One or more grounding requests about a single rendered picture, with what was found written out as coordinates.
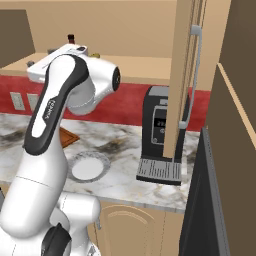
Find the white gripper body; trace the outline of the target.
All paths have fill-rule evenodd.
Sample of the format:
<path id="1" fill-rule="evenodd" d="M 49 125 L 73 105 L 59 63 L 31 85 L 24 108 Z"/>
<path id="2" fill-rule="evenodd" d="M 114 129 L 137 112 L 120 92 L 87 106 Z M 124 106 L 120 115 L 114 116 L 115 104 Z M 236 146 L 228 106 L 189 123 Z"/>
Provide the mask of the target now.
<path id="1" fill-rule="evenodd" d="M 69 53 L 71 50 L 75 50 L 78 48 L 76 44 L 65 44 L 55 50 L 54 52 L 48 54 L 46 57 L 40 59 L 35 62 L 32 66 L 27 68 L 27 74 L 30 81 L 43 83 L 45 80 L 46 70 L 49 64 L 53 59 L 58 57 L 59 55 Z"/>

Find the dark brown cabinet door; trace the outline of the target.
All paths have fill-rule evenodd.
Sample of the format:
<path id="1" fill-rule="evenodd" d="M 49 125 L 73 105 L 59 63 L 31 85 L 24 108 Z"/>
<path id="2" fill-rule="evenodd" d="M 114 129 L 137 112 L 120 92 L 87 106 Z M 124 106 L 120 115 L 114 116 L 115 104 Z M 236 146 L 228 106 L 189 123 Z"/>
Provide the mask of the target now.
<path id="1" fill-rule="evenodd" d="M 0 10 L 0 68 L 35 52 L 25 10 Z"/>

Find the brown wooden cutting board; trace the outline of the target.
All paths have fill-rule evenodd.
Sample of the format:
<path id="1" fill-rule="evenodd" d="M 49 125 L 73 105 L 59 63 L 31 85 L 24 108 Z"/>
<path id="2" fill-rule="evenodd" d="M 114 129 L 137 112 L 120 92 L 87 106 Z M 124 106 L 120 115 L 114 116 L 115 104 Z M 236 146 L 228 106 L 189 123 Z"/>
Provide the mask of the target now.
<path id="1" fill-rule="evenodd" d="M 65 148 L 71 145 L 72 143 L 78 141 L 79 137 L 76 134 L 64 128 L 60 128 L 60 140 L 61 140 L 62 147 Z"/>

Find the white plate with grey rim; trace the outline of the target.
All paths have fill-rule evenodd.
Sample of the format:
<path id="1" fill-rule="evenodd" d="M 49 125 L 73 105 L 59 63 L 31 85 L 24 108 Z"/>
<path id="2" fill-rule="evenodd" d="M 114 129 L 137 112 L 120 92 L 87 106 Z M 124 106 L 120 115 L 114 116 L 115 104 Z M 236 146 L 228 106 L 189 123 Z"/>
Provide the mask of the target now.
<path id="1" fill-rule="evenodd" d="M 96 151 L 79 152 L 68 160 L 68 177 L 78 183 L 92 183 L 107 174 L 110 160 Z"/>

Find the tan base cabinet door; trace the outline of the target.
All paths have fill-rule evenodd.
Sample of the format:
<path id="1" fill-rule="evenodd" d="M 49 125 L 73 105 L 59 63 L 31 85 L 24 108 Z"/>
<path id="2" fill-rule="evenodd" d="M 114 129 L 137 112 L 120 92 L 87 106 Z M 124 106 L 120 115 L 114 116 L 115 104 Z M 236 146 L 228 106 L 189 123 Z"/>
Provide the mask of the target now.
<path id="1" fill-rule="evenodd" d="M 101 202 L 97 231 L 102 256 L 160 256 L 165 213 L 111 202 Z"/>

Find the brown tall cabinet panel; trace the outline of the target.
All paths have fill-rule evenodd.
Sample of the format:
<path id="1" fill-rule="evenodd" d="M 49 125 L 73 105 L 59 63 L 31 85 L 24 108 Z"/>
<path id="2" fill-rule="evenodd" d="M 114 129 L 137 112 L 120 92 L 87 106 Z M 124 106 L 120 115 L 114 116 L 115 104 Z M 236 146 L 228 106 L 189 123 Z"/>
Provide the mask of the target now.
<path id="1" fill-rule="evenodd" d="M 231 256 L 256 256 L 256 0 L 232 0 L 206 119 Z"/>

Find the black coffee machine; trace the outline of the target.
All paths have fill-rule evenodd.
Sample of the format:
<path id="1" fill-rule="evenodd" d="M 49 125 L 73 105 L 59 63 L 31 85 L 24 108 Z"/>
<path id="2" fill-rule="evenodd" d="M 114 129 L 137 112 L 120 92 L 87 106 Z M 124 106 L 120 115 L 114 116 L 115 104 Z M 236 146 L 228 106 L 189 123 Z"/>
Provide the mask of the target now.
<path id="1" fill-rule="evenodd" d="M 180 186 L 185 129 L 179 131 L 175 157 L 163 156 L 168 92 L 168 86 L 150 86 L 145 94 L 142 111 L 142 149 L 136 179 Z"/>

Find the black fridge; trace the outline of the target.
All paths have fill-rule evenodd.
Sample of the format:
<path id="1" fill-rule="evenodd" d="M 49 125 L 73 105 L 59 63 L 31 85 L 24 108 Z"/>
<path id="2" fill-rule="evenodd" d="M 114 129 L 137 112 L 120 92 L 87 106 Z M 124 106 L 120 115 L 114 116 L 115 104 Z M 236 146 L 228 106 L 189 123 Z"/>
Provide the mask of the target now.
<path id="1" fill-rule="evenodd" d="M 178 256 L 231 256 L 206 128 L 200 132 Z"/>

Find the grey wall outlet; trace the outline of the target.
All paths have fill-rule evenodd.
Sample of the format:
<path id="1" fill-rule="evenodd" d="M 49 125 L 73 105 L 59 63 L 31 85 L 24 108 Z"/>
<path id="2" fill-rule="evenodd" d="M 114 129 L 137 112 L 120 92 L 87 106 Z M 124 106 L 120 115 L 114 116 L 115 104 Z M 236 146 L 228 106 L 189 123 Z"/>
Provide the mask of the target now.
<path id="1" fill-rule="evenodd" d="M 21 94 L 19 92 L 11 92 L 10 96 L 14 105 L 14 109 L 24 111 L 25 106 Z"/>
<path id="2" fill-rule="evenodd" d="M 28 93 L 27 98 L 28 98 L 28 102 L 29 102 L 29 106 L 30 106 L 31 111 L 34 111 L 35 107 L 37 105 L 39 96 L 37 94 Z"/>

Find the tan wall cabinet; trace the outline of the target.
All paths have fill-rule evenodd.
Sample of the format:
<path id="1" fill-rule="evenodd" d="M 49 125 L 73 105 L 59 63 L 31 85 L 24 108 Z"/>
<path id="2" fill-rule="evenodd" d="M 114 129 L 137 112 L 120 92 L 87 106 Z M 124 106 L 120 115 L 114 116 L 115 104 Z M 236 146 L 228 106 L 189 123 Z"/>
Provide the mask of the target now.
<path id="1" fill-rule="evenodd" d="M 170 78 L 177 0 L 0 0 L 23 10 L 37 59 L 75 36 L 78 45 L 119 66 L 126 83 Z"/>

